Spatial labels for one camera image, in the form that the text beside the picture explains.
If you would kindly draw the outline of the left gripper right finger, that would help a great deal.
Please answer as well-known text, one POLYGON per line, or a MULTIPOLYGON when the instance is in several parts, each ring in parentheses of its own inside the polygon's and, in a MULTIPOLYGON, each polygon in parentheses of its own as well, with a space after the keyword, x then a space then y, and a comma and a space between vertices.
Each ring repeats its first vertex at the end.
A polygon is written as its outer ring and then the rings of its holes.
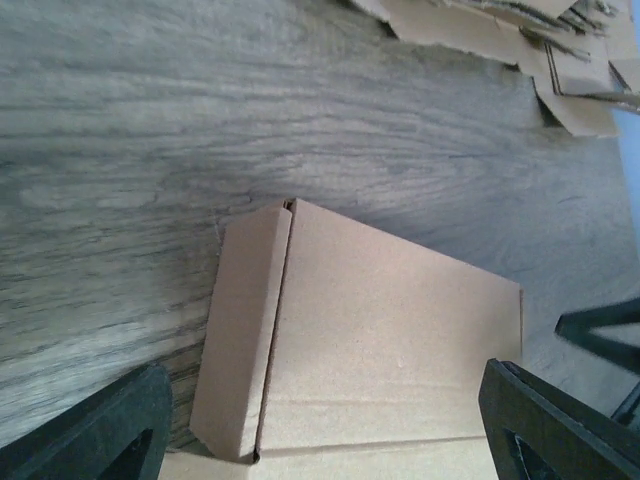
POLYGON ((639 433, 513 362, 486 363, 478 403, 500 479, 637 479, 639 433))

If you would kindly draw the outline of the cardboard box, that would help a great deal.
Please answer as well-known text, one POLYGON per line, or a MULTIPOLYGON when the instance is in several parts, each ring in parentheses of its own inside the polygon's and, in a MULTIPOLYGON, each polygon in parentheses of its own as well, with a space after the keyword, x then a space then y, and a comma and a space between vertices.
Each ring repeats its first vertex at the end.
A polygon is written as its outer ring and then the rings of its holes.
POLYGON ((492 479, 478 407, 522 356, 518 284, 294 199, 224 233, 164 479, 492 479))

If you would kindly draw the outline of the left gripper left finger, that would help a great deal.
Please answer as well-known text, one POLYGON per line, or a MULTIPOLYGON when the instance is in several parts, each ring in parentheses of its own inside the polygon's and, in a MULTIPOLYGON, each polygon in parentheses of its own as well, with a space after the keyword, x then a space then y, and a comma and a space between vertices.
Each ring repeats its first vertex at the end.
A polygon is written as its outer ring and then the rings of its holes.
POLYGON ((138 367, 1 448, 3 479, 156 479, 172 391, 159 364, 138 367))

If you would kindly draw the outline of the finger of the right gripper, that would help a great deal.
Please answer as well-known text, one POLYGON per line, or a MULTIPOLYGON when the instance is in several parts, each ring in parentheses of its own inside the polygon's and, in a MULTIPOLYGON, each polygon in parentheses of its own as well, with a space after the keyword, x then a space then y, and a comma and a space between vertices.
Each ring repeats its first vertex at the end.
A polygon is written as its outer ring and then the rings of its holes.
POLYGON ((554 336, 569 394, 622 425, 639 423, 639 299, 563 313, 554 336))

